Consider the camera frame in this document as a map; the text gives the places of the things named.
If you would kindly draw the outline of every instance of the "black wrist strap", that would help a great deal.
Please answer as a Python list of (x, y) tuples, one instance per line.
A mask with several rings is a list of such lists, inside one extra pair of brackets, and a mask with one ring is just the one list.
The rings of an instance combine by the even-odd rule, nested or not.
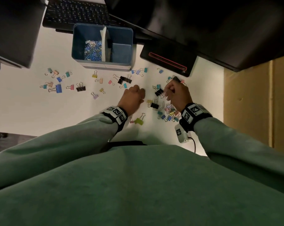
[(187, 104), (181, 114), (182, 118), (179, 123), (185, 132), (194, 131), (194, 125), (197, 121), (212, 117), (211, 113), (204, 106), (196, 103)]
[(118, 130), (117, 133), (120, 132), (123, 127), (125, 122), (127, 121), (127, 112), (117, 106), (110, 106), (107, 107), (106, 109), (102, 110), (100, 113), (105, 115), (106, 117), (109, 117), (112, 122), (116, 122), (118, 124)]

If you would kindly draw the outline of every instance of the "computer screen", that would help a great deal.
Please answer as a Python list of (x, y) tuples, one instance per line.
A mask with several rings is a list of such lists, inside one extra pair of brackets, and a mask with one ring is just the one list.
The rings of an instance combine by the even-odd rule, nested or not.
[(284, 55), (284, 0), (105, 0), (143, 32), (239, 71)]
[(30, 67), (44, 10), (40, 0), (0, 0), (0, 60)]

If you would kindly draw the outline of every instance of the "red outline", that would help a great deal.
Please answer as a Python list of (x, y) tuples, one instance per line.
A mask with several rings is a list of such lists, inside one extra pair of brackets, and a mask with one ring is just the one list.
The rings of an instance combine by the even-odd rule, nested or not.
[[(148, 55), (149, 55), (150, 57), (152, 57), (152, 58), (155, 58), (155, 59), (161, 61), (161, 62), (167, 63), (167, 62), (165, 62), (165, 61), (163, 61), (163, 60), (160, 60), (160, 59), (158, 59), (158, 58), (152, 56), (152, 55), (156, 55), (156, 56), (159, 56), (159, 57), (162, 58), (162, 59), (166, 59), (166, 58), (164, 58), (164, 57), (162, 57), (162, 56), (160, 56), (160, 55), (158, 55), (158, 54), (155, 54), (155, 53), (153, 53), (153, 52), (150, 52)], [(181, 68), (179, 68), (179, 67), (177, 67), (177, 66), (175, 66), (175, 65), (172, 65), (172, 64), (170, 64), (170, 63), (167, 63), (167, 64), (169, 64), (169, 65), (171, 65), (171, 66), (173, 66), (173, 67), (176, 67), (176, 68), (178, 68), (178, 69), (180, 69), (180, 70), (183, 70), (183, 71), (186, 71), (186, 70), (187, 70), (187, 67), (185, 67), (185, 66), (183, 66), (183, 65), (181, 65), (181, 64), (178, 64), (178, 63), (176, 63), (176, 62), (174, 62), (174, 61), (171, 61), (171, 60), (169, 60), (169, 59), (166, 59), (166, 60), (168, 60), (168, 61), (170, 61), (170, 62), (172, 62), (172, 63), (175, 63), (175, 64), (177, 64), (177, 65), (179, 65), (179, 66), (181, 66), (181, 67), (184, 67), (185, 69), (183, 70), (183, 69), (181, 69)]]

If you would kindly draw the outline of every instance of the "sleeve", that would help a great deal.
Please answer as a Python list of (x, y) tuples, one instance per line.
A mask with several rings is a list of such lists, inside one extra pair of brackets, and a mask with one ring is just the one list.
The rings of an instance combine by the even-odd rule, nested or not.
[(98, 114), (0, 152), (0, 189), (99, 153), (124, 125), (112, 120)]
[(284, 154), (215, 118), (196, 122), (194, 131), (212, 161), (284, 193)]

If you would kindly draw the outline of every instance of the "blue plastic container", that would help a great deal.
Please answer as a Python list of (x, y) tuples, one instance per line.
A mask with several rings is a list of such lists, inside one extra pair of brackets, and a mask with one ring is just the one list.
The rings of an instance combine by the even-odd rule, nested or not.
[(72, 58), (85, 68), (128, 71), (133, 59), (133, 30), (106, 26), (113, 42), (110, 62), (84, 60), (85, 42), (101, 41), (104, 25), (76, 24), (73, 32)]

